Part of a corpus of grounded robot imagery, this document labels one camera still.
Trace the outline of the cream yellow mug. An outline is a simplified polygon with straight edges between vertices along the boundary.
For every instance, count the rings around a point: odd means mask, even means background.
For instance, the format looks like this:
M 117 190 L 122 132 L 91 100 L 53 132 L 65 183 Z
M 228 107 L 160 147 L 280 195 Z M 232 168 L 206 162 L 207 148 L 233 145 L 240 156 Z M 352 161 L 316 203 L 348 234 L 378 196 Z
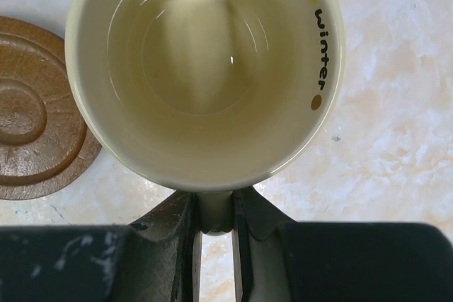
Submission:
M 73 0 L 71 91 L 134 173 L 199 199 L 232 228 L 231 196 L 281 171 L 321 131 L 345 64 L 338 0 Z

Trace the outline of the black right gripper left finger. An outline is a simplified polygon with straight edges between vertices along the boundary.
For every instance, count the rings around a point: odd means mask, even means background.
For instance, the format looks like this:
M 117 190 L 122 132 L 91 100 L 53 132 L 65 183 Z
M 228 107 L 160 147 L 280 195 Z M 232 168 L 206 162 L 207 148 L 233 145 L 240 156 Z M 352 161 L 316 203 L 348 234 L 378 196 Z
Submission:
M 184 301 L 189 196 L 130 225 L 4 226 L 2 301 Z

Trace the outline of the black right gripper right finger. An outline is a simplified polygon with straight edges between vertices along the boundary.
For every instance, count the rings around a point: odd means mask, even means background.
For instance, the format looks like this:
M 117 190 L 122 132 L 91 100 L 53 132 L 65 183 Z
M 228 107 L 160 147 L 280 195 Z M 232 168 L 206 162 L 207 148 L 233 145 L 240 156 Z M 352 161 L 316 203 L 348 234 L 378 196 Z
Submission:
M 237 301 L 451 301 L 452 244 L 424 223 L 298 222 L 233 193 Z

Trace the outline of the brown wooden coaster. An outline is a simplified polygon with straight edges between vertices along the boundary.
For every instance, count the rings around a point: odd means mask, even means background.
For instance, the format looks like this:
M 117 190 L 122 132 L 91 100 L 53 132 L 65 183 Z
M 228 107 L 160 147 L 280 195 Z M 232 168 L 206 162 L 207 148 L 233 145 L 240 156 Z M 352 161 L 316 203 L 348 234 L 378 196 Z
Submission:
M 79 178 L 100 149 L 71 94 L 63 39 L 1 17 L 1 198 L 53 194 Z

